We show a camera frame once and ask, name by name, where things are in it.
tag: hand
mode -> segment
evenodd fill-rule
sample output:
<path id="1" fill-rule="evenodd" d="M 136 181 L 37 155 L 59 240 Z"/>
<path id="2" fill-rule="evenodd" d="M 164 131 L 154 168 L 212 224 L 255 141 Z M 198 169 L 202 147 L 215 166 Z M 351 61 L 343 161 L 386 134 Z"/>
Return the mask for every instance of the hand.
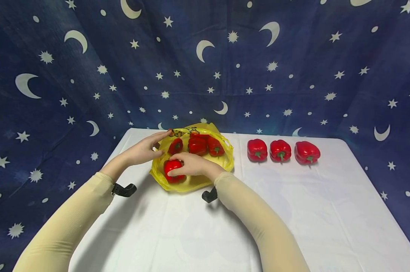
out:
<path id="1" fill-rule="evenodd" d="M 122 152 L 119 156 L 125 160 L 128 166 L 142 164 L 155 158 L 159 158 L 164 154 L 164 151 L 153 151 L 152 148 L 159 148 L 158 142 L 170 134 L 171 130 L 152 134 L 134 144 L 129 149 Z"/>
<path id="2" fill-rule="evenodd" d="M 170 177 L 178 175 L 205 175 L 210 180 L 214 181 L 220 175 L 220 173 L 225 172 L 225 169 L 223 169 L 218 164 L 213 163 L 209 160 L 205 160 L 204 158 L 196 154 L 182 152 L 171 156 L 169 160 L 184 161 L 184 166 L 178 169 L 173 169 L 172 171 L 167 173 L 167 175 Z"/>

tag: red bell pepper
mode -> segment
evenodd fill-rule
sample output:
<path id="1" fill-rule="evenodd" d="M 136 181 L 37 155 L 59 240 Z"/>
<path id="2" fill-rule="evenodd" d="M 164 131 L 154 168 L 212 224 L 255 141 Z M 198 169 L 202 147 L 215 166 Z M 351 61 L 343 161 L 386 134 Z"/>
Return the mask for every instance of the red bell pepper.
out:
<path id="1" fill-rule="evenodd" d="M 199 132 L 197 133 L 191 133 L 190 134 L 190 138 L 202 138 L 204 140 L 207 140 L 210 137 L 210 135 L 208 134 L 199 134 Z"/>
<path id="2" fill-rule="evenodd" d="M 219 157 L 225 154 L 225 150 L 223 149 L 219 140 L 217 140 L 216 138 L 213 138 L 211 136 L 208 137 L 208 139 L 206 140 L 206 144 L 211 156 Z"/>
<path id="3" fill-rule="evenodd" d="M 270 157 L 274 161 L 287 161 L 291 157 L 291 147 L 284 140 L 273 141 L 270 144 Z"/>
<path id="4" fill-rule="evenodd" d="M 174 177 L 169 177 L 167 175 L 167 173 L 172 171 L 173 169 L 177 169 L 181 167 L 182 167 L 182 163 L 179 160 L 166 161 L 164 163 L 164 176 L 166 177 L 166 180 L 168 183 L 178 183 L 185 178 L 185 175 L 179 175 L 179 176 L 174 176 Z"/>
<path id="5" fill-rule="evenodd" d="M 247 142 L 247 157 L 251 161 L 264 161 L 267 159 L 267 145 L 263 140 L 255 139 Z"/>
<path id="6" fill-rule="evenodd" d="M 175 155 L 177 153 L 180 153 L 182 151 L 182 148 L 184 147 L 184 144 L 182 143 L 182 140 L 180 138 L 176 138 L 169 146 L 169 150 L 167 153 L 170 155 Z"/>
<path id="7" fill-rule="evenodd" d="M 297 142 L 294 148 L 296 160 L 300 164 L 313 164 L 320 158 L 320 150 L 310 142 Z"/>
<path id="8" fill-rule="evenodd" d="M 188 152 L 203 156 L 206 154 L 206 140 L 199 137 L 190 137 L 188 140 Z"/>

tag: yellow plastic bag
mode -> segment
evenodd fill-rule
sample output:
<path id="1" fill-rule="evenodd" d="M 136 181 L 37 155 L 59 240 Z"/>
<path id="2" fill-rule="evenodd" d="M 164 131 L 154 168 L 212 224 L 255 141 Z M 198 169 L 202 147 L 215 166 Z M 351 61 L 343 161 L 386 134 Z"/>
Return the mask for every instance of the yellow plastic bag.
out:
<path id="1" fill-rule="evenodd" d="M 204 124 L 198 123 L 188 126 L 187 128 L 177 128 L 173 129 L 173 134 L 170 137 L 164 138 L 160 142 L 160 150 L 164 150 L 165 154 L 156 158 L 152 161 L 152 168 L 150 174 L 155 178 L 155 180 L 163 187 L 166 191 L 176 191 L 176 192 L 191 192 L 206 186 L 213 184 L 211 180 L 205 176 L 187 176 L 186 180 L 177 184 L 170 184 L 167 182 L 164 176 L 164 162 L 170 158 L 170 154 L 167 153 L 170 144 L 176 139 L 181 138 L 183 143 L 182 152 L 187 152 L 188 140 L 191 133 L 199 134 L 209 134 L 211 137 L 216 138 L 223 149 L 225 154 L 220 157 L 212 157 L 209 153 L 203 156 L 203 158 L 213 161 L 214 163 L 219 164 L 226 171 L 231 171 L 234 168 L 234 158 L 233 158 L 233 146 L 230 142 L 223 137 L 219 130 L 214 126 L 213 123 Z"/>

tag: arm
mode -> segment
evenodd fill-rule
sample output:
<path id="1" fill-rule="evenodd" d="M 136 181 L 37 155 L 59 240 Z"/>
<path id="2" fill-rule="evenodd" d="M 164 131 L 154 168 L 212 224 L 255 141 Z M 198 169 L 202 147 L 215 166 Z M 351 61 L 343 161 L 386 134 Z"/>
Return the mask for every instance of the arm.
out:
<path id="1" fill-rule="evenodd" d="M 194 154 L 171 158 L 184 166 L 168 175 L 205 175 L 214 181 L 219 200 L 234 212 L 253 236 L 264 272 L 309 272 L 293 234 L 273 209 L 246 184 L 219 165 Z"/>
<path id="2" fill-rule="evenodd" d="M 85 233 L 113 200 L 114 183 L 131 165 L 160 157 L 152 147 L 170 132 L 144 138 L 113 158 L 81 186 L 42 226 L 22 252 L 14 272 L 67 272 L 71 255 Z"/>

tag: crescent moon print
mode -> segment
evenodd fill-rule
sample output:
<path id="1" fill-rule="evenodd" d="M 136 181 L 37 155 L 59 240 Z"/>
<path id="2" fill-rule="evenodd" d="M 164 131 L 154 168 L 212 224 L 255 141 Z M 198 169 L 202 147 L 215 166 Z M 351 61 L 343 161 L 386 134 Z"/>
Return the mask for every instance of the crescent moon print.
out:
<path id="1" fill-rule="evenodd" d="M 366 3 L 370 2 L 371 0 L 350 0 L 350 5 L 352 6 L 362 6 Z"/>
<path id="2" fill-rule="evenodd" d="M 208 46 L 214 47 L 214 45 L 208 40 L 201 40 L 196 46 L 197 58 L 203 63 L 205 63 L 205 61 L 204 61 L 204 58 L 202 57 L 202 53 L 203 53 L 204 49 Z"/>
<path id="3" fill-rule="evenodd" d="M 390 134 L 390 128 L 391 128 L 390 125 L 388 125 L 388 128 L 385 132 L 379 133 L 376 130 L 376 127 L 374 127 L 374 137 L 376 138 L 376 140 L 378 140 L 380 142 L 384 141 L 388 137 L 388 135 Z"/>
<path id="4" fill-rule="evenodd" d="M 226 104 L 225 102 L 222 101 L 223 104 L 223 109 L 221 111 L 216 111 L 214 110 L 217 114 L 221 114 L 224 115 L 228 112 L 228 104 Z"/>
<path id="5" fill-rule="evenodd" d="M 33 94 L 28 87 L 28 80 L 32 79 L 33 77 L 38 77 L 35 74 L 20 74 L 16 77 L 15 83 L 17 89 L 24 95 L 29 98 L 40 99 L 41 97 Z"/>
<path id="6" fill-rule="evenodd" d="M 81 32 L 76 30 L 68 31 L 64 36 L 64 42 L 66 42 L 70 38 L 73 38 L 81 43 L 83 54 L 87 51 L 87 39 Z"/>
<path id="7" fill-rule="evenodd" d="M 99 127 L 97 126 L 97 124 L 96 124 L 95 122 L 93 122 L 93 121 L 87 121 L 87 123 L 90 123 L 90 124 L 93 125 L 93 133 L 90 134 L 90 137 L 93 137 L 93 136 L 95 136 L 96 134 L 99 133 Z"/>
<path id="8" fill-rule="evenodd" d="M 293 137 L 300 137 L 299 136 L 299 130 L 301 129 L 302 127 L 300 127 L 300 128 L 298 128 L 298 129 L 296 129 L 294 132 L 293 132 Z"/>
<path id="9" fill-rule="evenodd" d="M 280 26 L 277 22 L 270 22 L 265 24 L 265 26 L 263 26 L 259 31 L 263 31 L 264 29 L 268 29 L 272 33 L 272 38 L 269 44 L 266 46 L 269 47 L 275 42 L 275 40 L 279 36 Z"/>
<path id="10" fill-rule="evenodd" d="M 121 0 L 121 7 L 126 17 L 130 19 L 137 19 L 141 14 L 141 9 L 139 11 L 133 11 L 126 3 L 126 0 Z"/>

